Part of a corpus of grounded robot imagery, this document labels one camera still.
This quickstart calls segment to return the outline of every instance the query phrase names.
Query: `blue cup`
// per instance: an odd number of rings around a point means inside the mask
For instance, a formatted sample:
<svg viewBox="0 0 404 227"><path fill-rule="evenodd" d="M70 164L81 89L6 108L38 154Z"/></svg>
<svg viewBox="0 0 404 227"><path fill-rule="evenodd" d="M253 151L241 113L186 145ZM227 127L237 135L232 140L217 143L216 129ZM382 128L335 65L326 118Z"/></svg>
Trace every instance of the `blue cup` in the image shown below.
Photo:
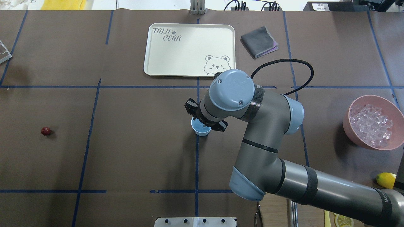
<svg viewBox="0 0 404 227"><path fill-rule="evenodd" d="M194 120L194 118L191 118L191 126L192 129L195 131L195 133L200 137L206 136L211 131L210 127L207 126L204 127L204 124L200 122L198 119Z"/></svg>

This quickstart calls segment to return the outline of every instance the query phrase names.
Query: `yellow lemon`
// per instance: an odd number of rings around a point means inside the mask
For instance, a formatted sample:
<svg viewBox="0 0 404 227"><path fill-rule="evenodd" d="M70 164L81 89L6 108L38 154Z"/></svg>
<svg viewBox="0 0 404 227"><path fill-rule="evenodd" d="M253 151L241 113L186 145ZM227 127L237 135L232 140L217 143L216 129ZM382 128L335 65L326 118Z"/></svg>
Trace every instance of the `yellow lemon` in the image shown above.
<svg viewBox="0 0 404 227"><path fill-rule="evenodd" d="M382 187L393 189L396 176L393 173L383 172L377 175L376 181Z"/></svg>
<svg viewBox="0 0 404 227"><path fill-rule="evenodd" d="M337 227L354 227L354 220L343 215L335 214L334 221Z"/></svg>

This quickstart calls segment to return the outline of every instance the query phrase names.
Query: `yellow cloth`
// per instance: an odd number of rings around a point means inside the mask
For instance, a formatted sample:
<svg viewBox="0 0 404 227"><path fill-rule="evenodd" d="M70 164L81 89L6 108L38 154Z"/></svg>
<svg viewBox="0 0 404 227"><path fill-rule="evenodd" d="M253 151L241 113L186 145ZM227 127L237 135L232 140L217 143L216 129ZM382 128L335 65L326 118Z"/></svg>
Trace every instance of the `yellow cloth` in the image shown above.
<svg viewBox="0 0 404 227"><path fill-rule="evenodd" d="M41 10L83 10L86 0L45 0Z"/></svg>

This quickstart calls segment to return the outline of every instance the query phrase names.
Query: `brown table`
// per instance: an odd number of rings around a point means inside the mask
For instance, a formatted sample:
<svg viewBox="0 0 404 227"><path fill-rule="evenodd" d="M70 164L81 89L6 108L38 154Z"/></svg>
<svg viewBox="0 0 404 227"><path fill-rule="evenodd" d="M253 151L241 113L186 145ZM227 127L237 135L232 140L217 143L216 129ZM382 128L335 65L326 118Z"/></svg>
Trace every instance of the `brown table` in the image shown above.
<svg viewBox="0 0 404 227"><path fill-rule="evenodd" d="M305 107L304 131L285 136L280 158L378 187L376 174L397 172L403 147L355 146L342 116L365 94L404 106L403 17L2 11L0 39L13 58L0 65L0 226L153 226L171 216L232 216L240 227L253 225L256 203L228 185L246 123L228 119L224 133L194 134L183 104L201 98L211 79L143 72L147 30L157 22L233 26L237 68L249 74L280 58L310 62L310 86L290 95ZM253 59L240 36L264 25L279 50ZM308 77L292 66L294 74L289 63L266 67L255 83L289 91ZM44 126L55 133L45 138Z"/></svg>

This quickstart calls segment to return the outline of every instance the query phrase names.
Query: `gray cloth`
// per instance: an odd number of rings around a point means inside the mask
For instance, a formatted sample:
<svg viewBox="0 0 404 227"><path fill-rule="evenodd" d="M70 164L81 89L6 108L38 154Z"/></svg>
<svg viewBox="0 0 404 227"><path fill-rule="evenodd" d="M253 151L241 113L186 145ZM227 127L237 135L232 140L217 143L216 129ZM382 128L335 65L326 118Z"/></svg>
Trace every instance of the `gray cloth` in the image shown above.
<svg viewBox="0 0 404 227"><path fill-rule="evenodd" d="M242 35L241 41L244 43L250 54L255 58L279 49L278 43L272 38L265 26Z"/></svg>

